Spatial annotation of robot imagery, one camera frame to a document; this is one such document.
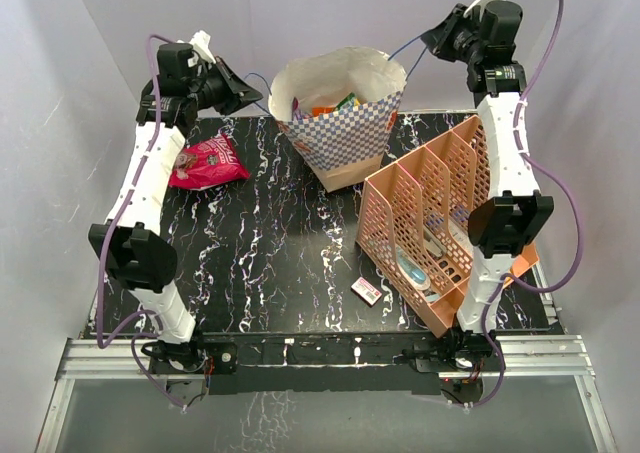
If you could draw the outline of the pink snack bag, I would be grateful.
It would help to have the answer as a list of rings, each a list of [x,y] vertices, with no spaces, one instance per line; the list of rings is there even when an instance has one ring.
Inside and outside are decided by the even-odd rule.
[[[169,186],[202,191],[237,180],[247,180],[250,173],[224,133],[184,148],[177,156]]]

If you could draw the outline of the checkered paper bag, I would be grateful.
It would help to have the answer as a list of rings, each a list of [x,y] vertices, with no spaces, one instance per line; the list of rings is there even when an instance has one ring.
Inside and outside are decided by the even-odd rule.
[[[328,192],[361,183],[376,172],[390,140],[412,69],[394,53],[349,46],[290,61],[275,75],[265,109]],[[349,93],[360,105],[314,117],[312,108],[336,106]],[[292,100],[302,113],[292,119]]]

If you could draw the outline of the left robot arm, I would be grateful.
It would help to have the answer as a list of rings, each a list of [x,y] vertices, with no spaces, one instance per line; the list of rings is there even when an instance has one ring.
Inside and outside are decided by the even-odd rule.
[[[194,372],[204,365],[207,349],[192,338],[195,319],[175,283],[177,253],[160,236],[164,197],[199,112],[214,109],[229,115],[262,95],[210,51],[206,32],[198,31],[188,41],[159,42],[146,47],[151,79],[140,95],[122,186],[106,220],[88,232],[99,260],[95,328],[99,345],[109,344],[112,339],[103,330],[104,289],[114,281],[138,300],[159,341],[175,344],[174,363]]]

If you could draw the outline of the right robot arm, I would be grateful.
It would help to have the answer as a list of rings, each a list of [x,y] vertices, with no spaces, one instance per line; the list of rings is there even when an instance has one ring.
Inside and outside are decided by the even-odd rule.
[[[467,86],[485,136],[489,191],[468,218],[473,265],[457,311],[460,329],[476,334],[494,330],[506,276],[554,209],[513,131],[527,86],[524,67],[513,58],[522,18],[522,8],[507,0],[458,4],[421,37],[435,57],[466,65]]]

